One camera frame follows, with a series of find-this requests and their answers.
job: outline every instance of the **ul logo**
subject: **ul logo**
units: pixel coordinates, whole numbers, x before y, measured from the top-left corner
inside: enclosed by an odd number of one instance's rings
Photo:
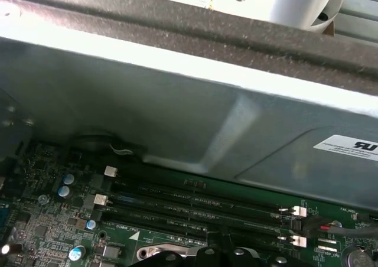
[[[374,151],[376,148],[378,148],[378,145],[373,145],[373,144],[364,143],[364,142],[357,142],[356,144],[354,144],[354,148]]]

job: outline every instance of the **plastic part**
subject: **plastic part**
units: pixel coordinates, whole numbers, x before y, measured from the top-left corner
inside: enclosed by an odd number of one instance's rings
[[[335,37],[378,47],[378,0],[344,0]]]

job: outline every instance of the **white sticker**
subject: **white sticker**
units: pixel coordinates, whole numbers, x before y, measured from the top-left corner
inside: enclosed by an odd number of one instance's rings
[[[378,161],[378,143],[333,135],[314,146],[315,149]]]

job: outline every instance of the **motherboard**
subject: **motherboard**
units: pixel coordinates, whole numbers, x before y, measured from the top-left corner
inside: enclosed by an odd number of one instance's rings
[[[375,264],[377,240],[327,232],[370,227],[378,217],[369,211],[118,155],[61,154],[34,142],[0,177],[0,266],[128,267],[164,250],[185,256],[217,229],[262,262],[284,254],[315,267]]]

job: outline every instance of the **blue capacitor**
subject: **blue capacitor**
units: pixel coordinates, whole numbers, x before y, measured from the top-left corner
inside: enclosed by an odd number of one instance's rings
[[[67,174],[67,175],[63,178],[63,183],[64,183],[65,185],[73,184],[74,181],[75,181],[75,177],[73,176],[73,174]]]
[[[85,255],[85,247],[82,245],[78,245],[75,248],[72,248],[70,253],[69,253],[69,259],[73,262],[79,261],[82,259]]]
[[[87,229],[89,229],[89,230],[94,230],[96,228],[96,226],[97,226],[97,224],[94,220],[89,220],[87,222],[87,225],[86,225]]]
[[[68,186],[62,186],[58,190],[58,195],[62,198],[67,198],[70,195],[70,188]]]

